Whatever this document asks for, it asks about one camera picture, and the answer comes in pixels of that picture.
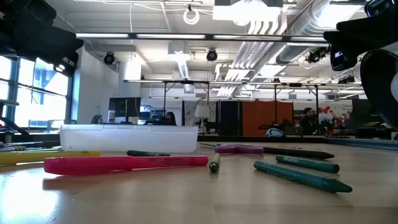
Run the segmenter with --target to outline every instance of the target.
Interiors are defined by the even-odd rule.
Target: pink marker
[[[66,157],[44,160],[44,171],[58,175],[93,175],[115,170],[205,166],[207,156]]]

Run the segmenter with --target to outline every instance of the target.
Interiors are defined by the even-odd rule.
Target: teal marker
[[[321,190],[326,190],[327,192],[331,193],[353,191],[350,186],[343,184],[336,179],[331,179],[328,177],[306,174],[304,172],[268,164],[261,161],[256,161],[254,163],[254,167],[259,171],[274,174],[279,177],[283,177],[285,179],[292,180],[311,187],[316,187]]]
[[[284,164],[306,167],[306,168],[310,168],[310,169],[331,172],[334,174],[337,174],[338,171],[340,170],[340,166],[338,164],[329,164],[326,162],[318,162],[318,161],[312,161],[309,159],[300,159],[300,158],[290,157],[290,156],[278,155],[278,156],[276,156],[276,160],[278,162],[281,162]]]

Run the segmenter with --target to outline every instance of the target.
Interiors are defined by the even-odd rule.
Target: computer monitor
[[[110,98],[109,110],[115,111],[115,117],[124,117],[129,122],[129,117],[139,117],[141,97]]]
[[[368,100],[352,99],[352,102],[353,111],[349,117],[352,128],[360,128],[370,122],[383,122]]]

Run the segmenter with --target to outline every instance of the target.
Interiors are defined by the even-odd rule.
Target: desk
[[[398,152],[267,144],[334,154],[339,174],[295,169],[339,178],[353,192],[331,194],[255,170],[256,160],[275,163],[268,154],[223,156],[216,175],[185,167],[62,177],[28,164],[0,167],[0,223],[397,223]],[[194,154],[213,155],[199,144]]]

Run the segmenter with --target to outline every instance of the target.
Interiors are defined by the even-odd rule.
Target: marker
[[[274,147],[282,147],[287,149],[303,149],[302,147],[291,147],[291,146],[274,146]]]
[[[0,152],[15,152],[15,151],[25,151],[25,146],[10,146],[10,147],[3,147],[0,148]]]
[[[21,162],[41,162],[51,157],[85,157],[100,156],[97,151],[91,152],[2,152],[0,165],[15,165]]]
[[[59,175],[93,175],[116,170],[205,166],[207,156],[77,157],[44,160],[44,171]]]
[[[135,151],[135,150],[128,150],[128,156],[170,156],[167,153],[158,153],[158,152],[142,152],[142,151]]]
[[[317,158],[317,159],[330,159],[335,157],[335,155],[329,154],[327,152],[298,150],[298,149],[281,149],[278,147],[271,147],[271,146],[265,146],[263,148],[264,148],[264,153],[277,154],[277,155],[299,156],[299,157]]]
[[[263,148],[261,146],[252,146],[248,144],[229,144],[220,145],[215,147],[215,152],[217,153],[243,153],[243,154],[260,154],[263,153]]]
[[[290,157],[290,156],[278,155],[278,156],[276,156],[276,160],[278,162],[281,162],[284,164],[306,167],[306,168],[310,168],[310,169],[331,172],[334,174],[337,174],[338,171],[340,170],[340,166],[338,164],[329,164],[326,162],[318,162],[318,161],[312,161],[309,159],[300,159],[300,158]]]
[[[216,153],[213,157],[213,160],[209,164],[209,169],[211,172],[217,172],[220,168],[220,154]]]
[[[292,170],[272,164],[268,164],[261,161],[256,161],[254,167],[263,172],[269,174],[277,175],[288,180],[293,180],[300,184],[305,184],[308,186],[316,187],[321,190],[326,190],[327,192],[352,192],[353,189],[336,179],[331,179],[328,177],[321,177],[313,174],[306,174],[297,170]]]

